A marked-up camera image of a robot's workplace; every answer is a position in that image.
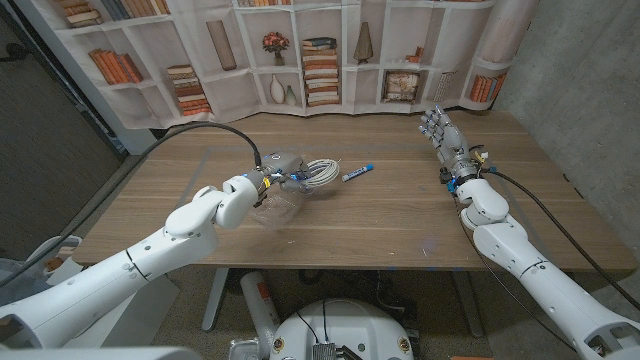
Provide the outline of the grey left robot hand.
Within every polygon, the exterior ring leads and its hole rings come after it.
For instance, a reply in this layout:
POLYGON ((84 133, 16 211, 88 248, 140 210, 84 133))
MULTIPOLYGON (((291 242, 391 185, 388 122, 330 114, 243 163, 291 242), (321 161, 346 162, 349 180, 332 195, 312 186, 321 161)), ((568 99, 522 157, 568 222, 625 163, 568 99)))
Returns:
POLYGON ((311 177, 311 171, 301 155, 285 152, 268 154, 262 159, 262 172, 282 191, 306 193, 304 182, 311 177))

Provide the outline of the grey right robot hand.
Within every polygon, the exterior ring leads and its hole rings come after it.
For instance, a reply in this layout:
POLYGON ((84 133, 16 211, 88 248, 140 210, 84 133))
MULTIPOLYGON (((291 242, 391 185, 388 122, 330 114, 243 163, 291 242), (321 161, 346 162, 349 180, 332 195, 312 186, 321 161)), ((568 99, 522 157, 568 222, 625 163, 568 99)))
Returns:
POLYGON ((459 187, 478 177, 478 170, 470 155, 470 146, 444 111, 439 107, 421 116, 420 132, 429 140, 442 164, 440 182, 459 187))

